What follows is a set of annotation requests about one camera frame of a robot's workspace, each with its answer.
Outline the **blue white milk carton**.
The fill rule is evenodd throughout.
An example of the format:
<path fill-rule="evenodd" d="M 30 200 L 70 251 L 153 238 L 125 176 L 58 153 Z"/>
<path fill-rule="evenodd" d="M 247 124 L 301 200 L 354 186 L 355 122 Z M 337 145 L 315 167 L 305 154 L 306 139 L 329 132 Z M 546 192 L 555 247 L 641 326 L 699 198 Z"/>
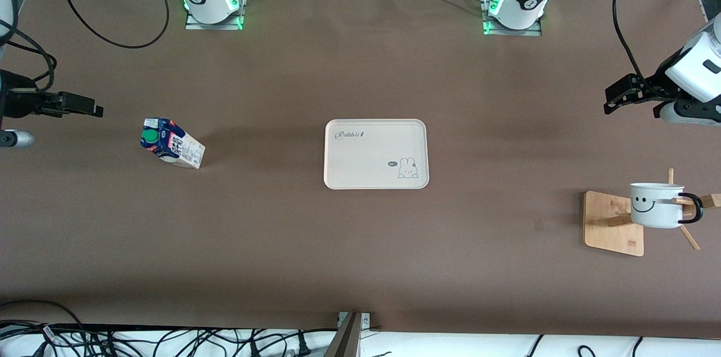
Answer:
<path fill-rule="evenodd" d="M 147 118 L 141 146 L 160 160 L 178 167 L 199 169 L 205 146 L 168 118 Z"/>

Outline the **white mug black handle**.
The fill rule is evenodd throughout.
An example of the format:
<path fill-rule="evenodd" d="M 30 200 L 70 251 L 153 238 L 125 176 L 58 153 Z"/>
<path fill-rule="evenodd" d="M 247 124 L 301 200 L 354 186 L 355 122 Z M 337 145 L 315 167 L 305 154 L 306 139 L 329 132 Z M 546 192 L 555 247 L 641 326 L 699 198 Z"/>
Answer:
<path fill-rule="evenodd" d="M 658 229 L 675 229 L 700 221 L 705 209 L 698 195 L 685 186 L 650 182 L 631 183 L 631 219 L 635 224 Z"/>

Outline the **wooden cup rack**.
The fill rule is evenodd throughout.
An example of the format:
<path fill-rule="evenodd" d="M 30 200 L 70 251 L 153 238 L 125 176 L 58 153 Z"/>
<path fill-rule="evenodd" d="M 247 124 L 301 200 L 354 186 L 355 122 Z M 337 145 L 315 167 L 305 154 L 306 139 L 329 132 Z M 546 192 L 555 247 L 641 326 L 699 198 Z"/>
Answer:
<path fill-rule="evenodd" d="M 662 184 L 675 184 L 674 170 L 667 171 L 667 182 Z M 721 193 L 698 196 L 705 211 L 721 209 Z M 631 200 L 597 191 L 587 191 L 582 196 L 584 208 L 582 209 L 582 241 L 588 247 L 607 250 L 623 255 L 644 255 L 644 227 L 631 219 Z M 692 248 L 699 250 L 692 234 L 688 232 L 688 225 L 675 229 L 680 230 Z"/>

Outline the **cream rabbit print tray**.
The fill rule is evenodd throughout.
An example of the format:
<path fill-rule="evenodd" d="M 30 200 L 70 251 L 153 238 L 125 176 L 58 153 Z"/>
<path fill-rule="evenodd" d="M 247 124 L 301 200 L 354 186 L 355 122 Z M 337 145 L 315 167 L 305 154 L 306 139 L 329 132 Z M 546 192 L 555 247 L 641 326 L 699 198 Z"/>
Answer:
<path fill-rule="evenodd" d="M 416 119 L 329 121 L 323 179 L 332 190 L 424 188 L 430 180 L 426 125 Z"/>

